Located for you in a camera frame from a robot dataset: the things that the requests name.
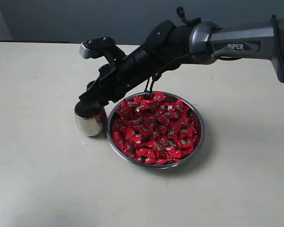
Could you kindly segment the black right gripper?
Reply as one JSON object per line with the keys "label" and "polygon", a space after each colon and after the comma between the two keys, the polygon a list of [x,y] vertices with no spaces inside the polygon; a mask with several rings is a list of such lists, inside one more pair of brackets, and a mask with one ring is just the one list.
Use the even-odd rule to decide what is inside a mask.
{"label": "black right gripper", "polygon": [[109,101],[122,99],[128,91],[146,81],[160,67],[161,62],[140,46],[115,67],[100,73],[91,87],[79,96],[79,100],[85,104],[94,103],[96,107],[105,107]]}

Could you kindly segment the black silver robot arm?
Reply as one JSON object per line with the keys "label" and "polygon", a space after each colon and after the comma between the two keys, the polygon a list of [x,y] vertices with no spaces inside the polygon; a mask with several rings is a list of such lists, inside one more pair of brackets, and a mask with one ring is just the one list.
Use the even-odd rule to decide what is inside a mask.
{"label": "black silver robot arm", "polygon": [[84,59],[104,57],[107,63],[99,68],[99,77],[87,85],[80,101],[106,106],[144,81],[155,82],[164,72],[182,64],[209,65],[216,60],[269,60],[278,80],[284,83],[284,18],[273,15],[265,23],[221,28],[200,18],[186,19],[182,7],[177,8],[177,14],[182,26],[169,20],[161,22],[130,54],[110,37],[82,42],[80,54]]}

